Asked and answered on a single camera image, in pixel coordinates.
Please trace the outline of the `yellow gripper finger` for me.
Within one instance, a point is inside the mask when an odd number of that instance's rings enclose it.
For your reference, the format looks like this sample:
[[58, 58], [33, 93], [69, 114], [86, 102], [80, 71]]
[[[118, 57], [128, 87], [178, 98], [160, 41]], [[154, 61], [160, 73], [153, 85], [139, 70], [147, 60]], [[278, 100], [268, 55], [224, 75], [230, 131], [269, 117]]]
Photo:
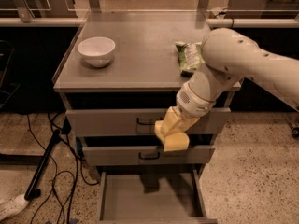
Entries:
[[168, 136], [173, 133], [178, 133], [180, 121], [181, 118], [178, 115], [177, 108], [175, 106], [169, 107], [161, 125], [162, 135]]
[[198, 120], [199, 120], [199, 118], [194, 118], [194, 117], [187, 117], [187, 116], [179, 117], [178, 120], [176, 120], [172, 124], [172, 127], [169, 129], [169, 133], [172, 134], [172, 133], [186, 132]]

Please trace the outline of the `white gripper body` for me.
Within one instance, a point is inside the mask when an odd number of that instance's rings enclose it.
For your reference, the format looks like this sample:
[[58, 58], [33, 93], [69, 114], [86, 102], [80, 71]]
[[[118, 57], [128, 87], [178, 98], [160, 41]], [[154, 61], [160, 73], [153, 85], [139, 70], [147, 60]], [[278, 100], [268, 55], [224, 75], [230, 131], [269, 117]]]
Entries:
[[177, 93], [177, 105], [182, 114], [189, 117], [202, 117], [216, 104], [215, 101], [206, 101], [192, 91], [185, 83]]

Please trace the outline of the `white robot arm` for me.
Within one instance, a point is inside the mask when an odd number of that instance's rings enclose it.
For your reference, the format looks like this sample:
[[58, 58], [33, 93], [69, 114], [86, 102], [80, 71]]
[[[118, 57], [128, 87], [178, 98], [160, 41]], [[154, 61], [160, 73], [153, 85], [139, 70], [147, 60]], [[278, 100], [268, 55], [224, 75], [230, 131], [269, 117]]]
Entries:
[[201, 44], [204, 63], [185, 82], [155, 133], [184, 133], [215, 105], [218, 97], [246, 78], [293, 109], [299, 107], [299, 61], [261, 49], [252, 39], [227, 28], [207, 34]]

